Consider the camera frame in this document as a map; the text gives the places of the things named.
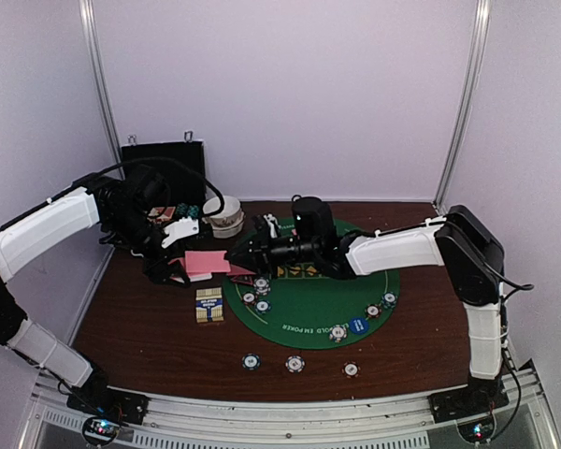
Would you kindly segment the blue white poker chip stack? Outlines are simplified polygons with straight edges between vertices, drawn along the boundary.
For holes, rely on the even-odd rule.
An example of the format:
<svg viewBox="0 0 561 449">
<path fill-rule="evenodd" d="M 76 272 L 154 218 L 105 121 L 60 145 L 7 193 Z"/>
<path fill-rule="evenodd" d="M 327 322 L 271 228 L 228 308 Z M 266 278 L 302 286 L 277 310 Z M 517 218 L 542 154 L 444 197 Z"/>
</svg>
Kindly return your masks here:
<svg viewBox="0 0 561 449">
<path fill-rule="evenodd" d="M 290 355 L 285 361 L 285 368 L 287 368 L 290 373 L 301 372 L 305 366 L 305 359 L 300 355 Z"/>
</svg>

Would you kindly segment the teal poker chip stack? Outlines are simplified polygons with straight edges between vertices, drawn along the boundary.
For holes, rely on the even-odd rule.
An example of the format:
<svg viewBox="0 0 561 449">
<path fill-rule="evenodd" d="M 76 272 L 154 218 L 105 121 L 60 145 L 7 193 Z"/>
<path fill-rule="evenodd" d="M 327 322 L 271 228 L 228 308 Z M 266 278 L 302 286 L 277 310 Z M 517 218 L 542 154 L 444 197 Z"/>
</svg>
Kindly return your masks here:
<svg viewBox="0 0 561 449">
<path fill-rule="evenodd" d="M 257 354 L 246 354 L 242 357 L 241 364 L 246 370 L 256 370 L 261 366 L 261 358 Z"/>
</svg>

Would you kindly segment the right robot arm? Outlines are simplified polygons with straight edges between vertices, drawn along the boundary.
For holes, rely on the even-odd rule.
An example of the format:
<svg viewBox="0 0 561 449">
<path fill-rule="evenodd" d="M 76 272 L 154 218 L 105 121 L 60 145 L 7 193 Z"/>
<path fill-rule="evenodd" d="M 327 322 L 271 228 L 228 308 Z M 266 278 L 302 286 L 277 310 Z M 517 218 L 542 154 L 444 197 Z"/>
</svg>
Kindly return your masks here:
<svg viewBox="0 0 561 449">
<path fill-rule="evenodd" d="M 328 203 L 301 196 L 291 207 L 294 234 L 283 236 L 275 216 L 254 217 L 254 233 L 226 255 L 235 266 L 275 274 L 281 265 L 311 262 L 326 277 L 352 280 L 376 272 L 444 267 L 467 314 L 470 368 L 461 405 L 481 412 L 499 389 L 505 317 L 504 249 L 464 206 L 401 229 L 340 235 Z"/>
</svg>

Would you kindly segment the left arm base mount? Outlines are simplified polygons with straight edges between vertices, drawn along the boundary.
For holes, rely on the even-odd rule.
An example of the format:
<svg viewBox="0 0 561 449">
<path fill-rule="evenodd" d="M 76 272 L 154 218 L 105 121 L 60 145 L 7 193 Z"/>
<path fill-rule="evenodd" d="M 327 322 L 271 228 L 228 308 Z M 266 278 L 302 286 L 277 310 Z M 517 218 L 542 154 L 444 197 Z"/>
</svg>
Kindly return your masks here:
<svg viewBox="0 0 561 449">
<path fill-rule="evenodd" d="M 82 413 L 107 418 L 117 424 L 143 424 L 150 402 L 146 396 L 120 390 L 110 390 L 109 393 L 111 401 L 107 405 L 94 406 L 70 394 L 66 406 Z"/>
</svg>

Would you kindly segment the card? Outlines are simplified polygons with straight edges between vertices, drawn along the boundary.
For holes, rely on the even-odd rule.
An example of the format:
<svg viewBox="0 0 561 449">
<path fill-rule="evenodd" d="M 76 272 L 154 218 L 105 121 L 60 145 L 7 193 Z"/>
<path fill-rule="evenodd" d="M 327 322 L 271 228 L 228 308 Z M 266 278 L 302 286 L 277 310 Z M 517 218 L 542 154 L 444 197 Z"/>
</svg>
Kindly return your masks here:
<svg viewBox="0 0 561 449">
<path fill-rule="evenodd" d="M 190 274 L 227 273 L 231 270 L 226 251 L 187 251 L 185 269 Z"/>
<path fill-rule="evenodd" d="M 226 273 L 226 275 L 228 277 L 253 276 L 253 275 L 255 275 L 255 272 L 253 272 L 252 270 L 240 267 L 240 266 L 230 265 L 230 269 Z"/>
</svg>

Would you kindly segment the blue small blind button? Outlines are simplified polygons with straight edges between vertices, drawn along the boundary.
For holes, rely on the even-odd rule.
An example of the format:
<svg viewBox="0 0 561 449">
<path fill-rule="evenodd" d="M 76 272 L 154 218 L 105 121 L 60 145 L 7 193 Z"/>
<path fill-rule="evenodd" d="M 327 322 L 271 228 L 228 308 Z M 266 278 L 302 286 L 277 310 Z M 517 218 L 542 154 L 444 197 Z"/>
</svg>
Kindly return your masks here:
<svg viewBox="0 0 561 449">
<path fill-rule="evenodd" d="M 354 335 L 364 335 L 369 331 L 369 322 L 364 317 L 354 317 L 349 321 L 349 329 Z"/>
</svg>

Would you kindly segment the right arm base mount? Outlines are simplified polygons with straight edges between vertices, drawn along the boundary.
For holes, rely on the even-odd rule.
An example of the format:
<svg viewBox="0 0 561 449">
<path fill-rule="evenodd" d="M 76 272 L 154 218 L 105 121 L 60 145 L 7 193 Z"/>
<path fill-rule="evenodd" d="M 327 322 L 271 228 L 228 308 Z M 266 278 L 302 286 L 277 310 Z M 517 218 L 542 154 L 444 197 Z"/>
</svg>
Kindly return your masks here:
<svg viewBox="0 0 561 449">
<path fill-rule="evenodd" d="M 489 413 L 510 403 L 504 392 L 490 395 L 485 391 L 472 391 L 468 387 L 434 393 L 428 401 L 435 423 Z"/>
</svg>

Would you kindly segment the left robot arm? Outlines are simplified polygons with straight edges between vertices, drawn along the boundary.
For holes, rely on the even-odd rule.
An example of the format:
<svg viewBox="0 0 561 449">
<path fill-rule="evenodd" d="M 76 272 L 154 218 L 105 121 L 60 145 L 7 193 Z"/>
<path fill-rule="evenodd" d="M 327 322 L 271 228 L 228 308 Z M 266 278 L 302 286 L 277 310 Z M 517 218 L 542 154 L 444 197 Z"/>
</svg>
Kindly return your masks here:
<svg viewBox="0 0 561 449">
<path fill-rule="evenodd" d="M 0 345 L 79 388 L 80 401 L 96 415 L 115 408 L 114 392 L 93 379 L 95 368 L 87 358 L 28 317 L 7 283 L 50 248 L 95 225 L 106 233 L 108 244 L 141 254 L 143 272 L 152 282 L 171 282 L 182 273 L 175 244 L 171 234 L 148 217 L 167 192 L 164 179 L 150 168 L 125 180 L 94 173 L 0 226 Z"/>
</svg>

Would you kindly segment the red triangular all-in button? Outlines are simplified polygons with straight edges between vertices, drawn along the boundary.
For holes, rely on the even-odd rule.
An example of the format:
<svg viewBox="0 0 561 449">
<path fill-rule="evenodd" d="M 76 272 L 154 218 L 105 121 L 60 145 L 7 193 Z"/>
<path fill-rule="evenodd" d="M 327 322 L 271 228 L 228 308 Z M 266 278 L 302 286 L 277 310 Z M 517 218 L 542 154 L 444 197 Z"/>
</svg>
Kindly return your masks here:
<svg viewBox="0 0 561 449">
<path fill-rule="evenodd" d="M 253 277 L 247 275 L 239 275 L 230 278 L 230 281 L 235 284 L 253 285 Z"/>
</svg>

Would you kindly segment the brown poker chip stack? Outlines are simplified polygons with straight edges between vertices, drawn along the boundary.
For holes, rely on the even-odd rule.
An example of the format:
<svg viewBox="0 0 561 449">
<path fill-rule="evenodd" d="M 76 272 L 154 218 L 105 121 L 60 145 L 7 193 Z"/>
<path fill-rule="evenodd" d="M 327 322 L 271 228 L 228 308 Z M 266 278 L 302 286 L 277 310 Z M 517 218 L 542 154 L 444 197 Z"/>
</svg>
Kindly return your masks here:
<svg viewBox="0 0 561 449">
<path fill-rule="evenodd" d="M 360 368 L 356 363 L 350 361 L 344 364 L 342 368 L 342 372 L 345 376 L 349 378 L 355 378 L 359 375 Z"/>
</svg>

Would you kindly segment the red playing card deck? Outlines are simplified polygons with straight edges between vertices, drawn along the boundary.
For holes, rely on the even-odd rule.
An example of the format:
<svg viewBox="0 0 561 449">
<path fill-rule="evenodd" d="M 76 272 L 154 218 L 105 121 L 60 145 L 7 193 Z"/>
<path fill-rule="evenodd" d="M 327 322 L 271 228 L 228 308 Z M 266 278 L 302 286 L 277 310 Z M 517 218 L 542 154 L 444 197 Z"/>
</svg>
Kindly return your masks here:
<svg viewBox="0 0 561 449">
<path fill-rule="evenodd" d="M 211 278 L 212 278 L 212 274 L 209 272 L 191 273 L 191 272 L 187 272 L 183 266 L 175 267 L 173 273 L 170 276 L 171 281 L 183 283 L 183 284 L 208 281 Z"/>
</svg>

